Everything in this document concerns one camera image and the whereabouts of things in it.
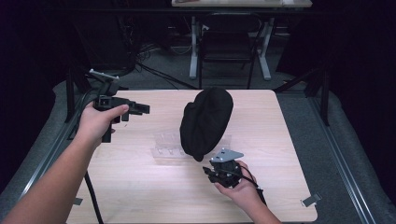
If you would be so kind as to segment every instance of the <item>table leg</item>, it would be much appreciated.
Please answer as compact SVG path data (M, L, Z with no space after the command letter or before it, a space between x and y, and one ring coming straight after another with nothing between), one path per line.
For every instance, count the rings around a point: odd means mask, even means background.
M190 79L197 78L197 65L198 65L198 54L197 54L197 34L196 34L196 22L195 17L191 18L191 64L190 64Z
M268 22L265 23L264 26L264 40L262 41L262 49L259 50L259 60L260 66L262 67L262 75L264 76L264 80L271 80L270 70L268 68L268 63L265 59L265 52L268 49L268 43L270 42L271 33L274 28L274 18L271 18Z

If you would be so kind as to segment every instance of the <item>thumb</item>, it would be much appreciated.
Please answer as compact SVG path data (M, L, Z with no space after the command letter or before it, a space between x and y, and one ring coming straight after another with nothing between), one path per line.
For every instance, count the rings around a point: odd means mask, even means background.
M111 121L114 118L125 114L128 111L128 109L129 109L128 105L119 105L117 107L104 111L104 114L106 115L106 119L108 121Z

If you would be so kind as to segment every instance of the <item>wooden tabletop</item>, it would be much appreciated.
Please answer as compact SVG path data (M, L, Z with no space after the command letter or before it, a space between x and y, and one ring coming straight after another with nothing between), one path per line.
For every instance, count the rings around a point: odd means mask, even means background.
M150 113L113 125L112 141L93 154L89 167L105 223L240 223L249 217L221 195L204 174L202 162L159 149L181 148L183 110L198 91L119 91L118 97L150 105ZM221 143L245 154L244 161L262 187L268 207L282 222L309 222L315 206L273 91L229 91L233 113ZM97 223L86 184L67 223Z
M173 7L311 7L310 0L195 0L178 3Z

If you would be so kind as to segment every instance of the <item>wooden table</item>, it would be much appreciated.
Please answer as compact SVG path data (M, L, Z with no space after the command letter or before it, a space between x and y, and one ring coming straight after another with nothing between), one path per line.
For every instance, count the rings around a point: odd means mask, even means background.
M89 173L105 223L240 223L249 217L221 195L204 174L209 158L154 157L156 136L178 135L183 110L198 91L119 91L119 97L150 105L150 114L113 125L112 142L93 154ZM315 206L273 91L229 91L233 113L224 136L245 154L268 207L282 222L310 222ZM172 140L176 145L179 138ZM88 189L68 223L97 223Z
M197 0L189 1L184 3L177 3L176 0L172 0L173 7L288 7L288 8L305 8L311 7L311 0ZM269 20L265 23L262 31L263 41L262 48L258 49L260 66L262 68L262 76L264 80L271 80L270 70L268 63L265 59L265 52L268 49L268 43L271 38L271 33L274 27L274 19ZM191 66L190 66L190 78L196 78L196 71L198 66L198 54L196 48L196 36L197 32L195 18L191 20Z

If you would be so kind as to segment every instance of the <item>chair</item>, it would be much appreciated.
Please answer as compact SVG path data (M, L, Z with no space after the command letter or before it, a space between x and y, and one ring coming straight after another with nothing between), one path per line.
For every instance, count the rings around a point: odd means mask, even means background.
M253 13L212 13L202 18L202 37L198 51L199 89L203 63L250 63L247 89L253 72L264 23Z

